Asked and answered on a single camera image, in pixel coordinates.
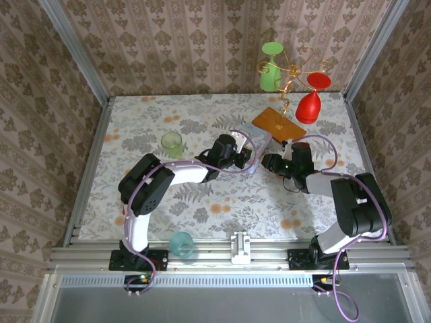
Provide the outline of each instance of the damask wallpaper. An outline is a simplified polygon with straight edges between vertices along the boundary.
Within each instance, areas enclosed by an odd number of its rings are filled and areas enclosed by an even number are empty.
[[[100,107],[37,1],[0,1],[0,322],[29,322]]]
[[[350,80],[390,0],[60,0],[109,96],[258,92],[264,43]],[[305,87],[294,90],[303,92]]]
[[[431,303],[431,1],[410,0],[353,103]]]

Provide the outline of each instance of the wall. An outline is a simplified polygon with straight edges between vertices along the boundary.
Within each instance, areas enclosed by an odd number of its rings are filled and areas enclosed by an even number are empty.
[[[302,45],[317,49],[320,59],[335,65],[328,90],[341,91],[389,4],[389,0],[59,2],[110,96],[259,91],[256,64],[265,56],[262,45],[274,40],[282,42],[292,58],[298,57]],[[308,68],[318,69],[317,61]]]
[[[431,301],[431,1],[410,0],[353,101],[376,177]]]
[[[29,322],[100,107],[37,1],[0,1],[0,321]]]

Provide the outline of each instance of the floral tablecloth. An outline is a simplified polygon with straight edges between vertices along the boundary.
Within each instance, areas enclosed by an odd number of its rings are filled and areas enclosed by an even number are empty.
[[[362,158],[341,94],[319,94],[322,110],[316,123],[299,123],[294,111],[304,94],[289,94],[288,118],[308,134],[328,137],[337,147],[339,161],[334,169],[363,172]],[[181,159],[191,159],[210,148],[229,129],[251,122],[266,107],[281,108],[279,95],[235,94],[194,96],[117,97],[79,238],[121,239],[123,205],[117,186],[124,175],[146,153],[162,160],[167,156],[160,138],[167,131],[183,136]],[[333,163],[330,147],[320,139],[308,139],[315,168]],[[265,153],[281,153],[271,141]],[[286,186],[294,190],[293,183]],[[324,196],[288,192],[281,178],[259,166],[254,174],[220,174],[206,184],[170,187],[152,213],[149,239],[167,240],[177,231],[194,238],[228,238],[246,229],[252,238],[311,238],[335,222],[333,201]]]

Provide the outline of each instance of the gray fern pattern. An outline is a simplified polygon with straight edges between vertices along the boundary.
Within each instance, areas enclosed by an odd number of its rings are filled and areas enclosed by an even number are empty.
[[[336,172],[363,172],[341,96],[327,93],[319,96],[322,110],[316,123],[300,124],[295,109],[289,109],[287,117],[308,135],[324,135],[334,142],[339,154]],[[289,94],[292,106],[297,106],[302,97],[302,94]],[[180,158],[193,159],[204,149],[211,148],[218,136],[228,133],[229,129],[240,129],[266,107],[279,111],[281,103],[274,98],[275,94],[157,96],[150,101],[141,100],[142,97],[117,98],[79,238],[123,238],[120,221],[123,204],[118,184],[147,153],[153,153],[163,162],[170,161],[160,144],[164,133],[179,132],[185,148]],[[307,139],[307,142],[316,169],[333,163],[332,149],[325,141]],[[283,148],[275,141],[265,150],[265,153],[282,152]],[[287,180],[285,184],[294,189],[292,181]],[[171,186],[152,212],[148,238],[169,240],[175,232],[186,231],[196,239],[228,239],[234,231],[245,229],[252,238],[309,239],[334,222],[332,199],[288,192],[280,177],[259,166],[254,174],[220,174],[204,184]],[[5,234],[7,232],[0,227],[0,239]]]

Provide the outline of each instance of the table surface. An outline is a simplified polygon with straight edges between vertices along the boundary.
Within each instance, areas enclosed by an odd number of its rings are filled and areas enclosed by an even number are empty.
[[[322,110],[314,124],[301,124],[294,112],[304,94],[289,94],[288,118],[307,131],[334,142],[339,161],[336,172],[364,171],[358,144],[340,93],[319,94]],[[266,107],[280,110],[276,94],[218,94],[194,96],[117,97],[98,160],[82,227],[81,240],[119,240],[123,237],[123,204],[117,186],[146,153],[162,160],[160,139],[167,131],[183,136],[181,159],[191,159],[210,148],[222,133],[240,129]],[[331,148],[320,139],[307,139],[315,169],[330,166]],[[271,141],[265,153],[282,153]],[[286,186],[294,190],[291,181]],[[254,174],[220,174],[205,184],[170,187],[152,213],[150,240],[168,240],[178,231],[194,238],[229,238],[246,229],[252,238],[309,239],[336,220],[332,199],[314,194],[288,192],[282,180],[259,166]]]

